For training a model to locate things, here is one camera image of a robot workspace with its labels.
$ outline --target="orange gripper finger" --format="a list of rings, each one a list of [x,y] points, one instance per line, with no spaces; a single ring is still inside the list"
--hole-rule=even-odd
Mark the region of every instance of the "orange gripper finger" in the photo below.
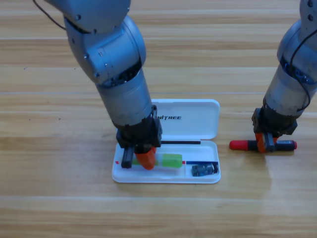
[[[256,133],[256,140],[258,142],[258,151],[260,153],[265,153],[264,141],[262,137],[262,133]]]
[[[142,154],[135,154],[139,163],[146,170],[151,170],[155,165],[155,152],[157,151],[156,147],[152,147],[150,151]]]

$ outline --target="printed logo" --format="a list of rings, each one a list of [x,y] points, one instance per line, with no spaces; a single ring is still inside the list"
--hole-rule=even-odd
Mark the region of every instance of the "printed logo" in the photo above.
[[[158,116],[157,119],[160,119],[160,120],[181,120],[182,117],[180,116]]]

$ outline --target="black cable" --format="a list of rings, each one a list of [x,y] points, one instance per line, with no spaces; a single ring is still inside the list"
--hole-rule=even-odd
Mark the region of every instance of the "black cable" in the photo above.
[[[308,97],[308,103],[306,104],[306,106],[298,109],[297,111],[302,111],[304,109],[306,109],[309,104],[311,103],[311,96],[309,95],[309,92],[307,90],[307,88],[305,88],[305,86],[303,85],[303,83],[301,82],[301,80],[299,80],[296,76],[296,73],[295,73],[295,68],[293,68],[293,59],[295,57],[295,54],[297,53],[297,51],[300,49],[300,47],[305,43],[306,40],[308,40],[311,36],[313,36],[314,34],[317,33],[317,30],[315,30],[314,32],[310,33],[307,37],[305,37],[305,39],[303,39],[303,41],[298,45],[298,47],[296,48],[296,50],[294,51],[292,57],[291,57],[291,60],[290,60],[290,63],[289,63],[289,66],[290,66],[290,69],[291,69],[291,76],[294,77],[297,82],[299,82],[299,84],[302,86],[302,88],[304,89],[304,91],[306,92],[307,94],[307,97]]]
[[[59,26],[61,29],[66,30],[65,27],[60,25],[58,22],[56,22],[43,8],[41,8],[40,5],[36,2],[36,0],[33,0],[34,4],[41,10],[52,22],[54,22],[57,26]]]

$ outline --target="red object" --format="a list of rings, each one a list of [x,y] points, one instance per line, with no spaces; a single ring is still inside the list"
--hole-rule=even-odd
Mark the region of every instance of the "red object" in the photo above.
[[[147,153],[135,154],[137,160],[144,167],[144,169],[151,170],[154,168],[156,151],[156,147],[152,147],[151,150]]]
[[[231,150],[245,150],[248,151],[248,141],[247,140],[233,140],[229,144]]]

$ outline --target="wooden table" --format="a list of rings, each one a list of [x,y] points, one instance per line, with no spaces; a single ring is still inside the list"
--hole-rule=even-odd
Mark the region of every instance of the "wooden table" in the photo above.
[[[57,21],[60,14],[39,0]],[[115,129],[64,31],[30,0],[0,0],[0,237],[315,238],[317,103],[295,153],[232,152],[278,66],[299,0],[133,0],[153,98],[219,101],[222,178],[118,184]]]

